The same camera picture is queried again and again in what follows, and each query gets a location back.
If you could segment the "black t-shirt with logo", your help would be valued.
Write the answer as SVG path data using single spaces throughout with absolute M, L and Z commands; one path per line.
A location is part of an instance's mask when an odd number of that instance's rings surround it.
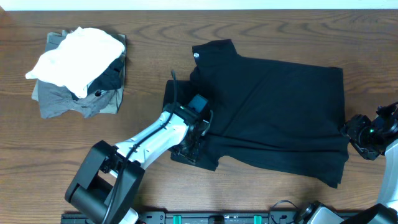
M 348 160 L 343 71 L 243 57 L 231 40 L 192 48 L 187 81 L 169 80 L 164 103 L 209 101 L 213 120 L 196 166 L 214 171 L 223 156 L 337 187 Z

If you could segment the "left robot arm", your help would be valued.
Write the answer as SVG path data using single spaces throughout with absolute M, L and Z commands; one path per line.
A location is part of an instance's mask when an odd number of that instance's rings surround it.
M 197 163 L 201 137 L 212 117 L 208 100 L 195 95 L 187 105 L 167 104 L 158 120 L 128 140 L 113 146 L 97 142 L 67 188 L 65 200 L 91 223 L 137 222 L 132 201 L 146 169 L 168 150 Z

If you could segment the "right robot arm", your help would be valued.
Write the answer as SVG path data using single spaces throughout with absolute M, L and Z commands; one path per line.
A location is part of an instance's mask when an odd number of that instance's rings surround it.
M 374 119 L 354 115 L 341 127 L 356 152 L 367 161 L 385 158 L 375 204 L 345 218 L 320 202 L 294 216 L 294 223 L 397 223 L 397 102 L 378 106 Z

